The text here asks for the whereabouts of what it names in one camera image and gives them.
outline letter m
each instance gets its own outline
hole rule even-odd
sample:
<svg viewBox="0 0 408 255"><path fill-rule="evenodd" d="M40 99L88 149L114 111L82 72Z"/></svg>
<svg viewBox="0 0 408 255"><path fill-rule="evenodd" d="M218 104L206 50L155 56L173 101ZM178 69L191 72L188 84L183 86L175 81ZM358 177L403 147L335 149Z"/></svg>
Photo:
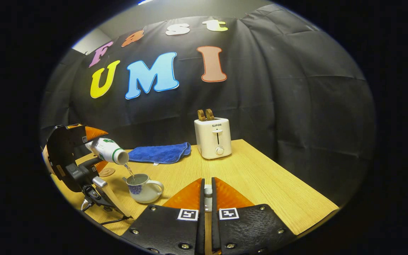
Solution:
<svg viewBox="0 0 408 255"><path fill-rule="evenodd" d="M147 68L142 60L128 65L127 70L130 71L130 74L128 79L128 92L125 94L125 98L130 100L141 94L141 90L138 89L138 84L144 93L149 93L155 77L157 77L157 83L154 85L155 91L177 88L179 82L174 79L173 69L173 60L176 55L177 53L175 52L167 52L158 56L151 69Z"/></svg>

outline blue towel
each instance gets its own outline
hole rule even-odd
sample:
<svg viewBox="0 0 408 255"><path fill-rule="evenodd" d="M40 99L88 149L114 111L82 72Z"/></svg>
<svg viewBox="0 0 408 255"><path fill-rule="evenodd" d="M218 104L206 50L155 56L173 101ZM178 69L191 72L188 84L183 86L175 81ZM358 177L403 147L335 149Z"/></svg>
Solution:
<svg viewBox="0 0 408 255"><path fill-rule="evenodd" d="M129 161L154 162L172 164L179 161L183 156L190 155L191 145L188 142L165 146L136 147L128 152Z"/></svg>

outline white toaster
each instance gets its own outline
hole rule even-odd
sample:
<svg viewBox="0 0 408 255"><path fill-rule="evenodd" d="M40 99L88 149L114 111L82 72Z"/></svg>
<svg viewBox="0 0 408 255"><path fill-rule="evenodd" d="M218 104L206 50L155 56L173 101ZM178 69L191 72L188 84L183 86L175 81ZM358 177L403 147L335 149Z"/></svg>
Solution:
<svg viewBox="0 0 408 255"><path fill-rule="evenodd" d="M232 153L229 120L194 121L194 132L199 153L206 159L221 158Z"/></svg>

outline white cup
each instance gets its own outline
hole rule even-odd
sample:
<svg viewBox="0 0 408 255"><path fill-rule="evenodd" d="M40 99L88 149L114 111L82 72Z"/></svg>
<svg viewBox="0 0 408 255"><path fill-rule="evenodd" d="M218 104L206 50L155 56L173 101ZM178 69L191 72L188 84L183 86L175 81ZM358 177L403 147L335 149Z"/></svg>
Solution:
<svg viewBox="0 0 408 255"><path fill-rule="evenodd" d="M163 184L159 181L152 181L149 176L143 173L135 174L135 178L130 176L123 177L123 180L128 185L130 196L137 202L149 204L157 200L165 190Z"/></svg>

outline bolt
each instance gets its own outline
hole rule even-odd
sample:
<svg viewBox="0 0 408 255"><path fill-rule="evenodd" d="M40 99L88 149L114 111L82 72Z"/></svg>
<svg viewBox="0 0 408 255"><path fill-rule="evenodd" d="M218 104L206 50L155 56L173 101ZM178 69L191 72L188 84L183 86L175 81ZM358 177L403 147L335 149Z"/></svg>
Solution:
<svg viewBox="0 0 408 255"><path fill-rule="evenodd" d="M227 249L234 249L234 248L235 248L235 244L229 243L229 244L226 245L226 248L227 248Z"/></svg>

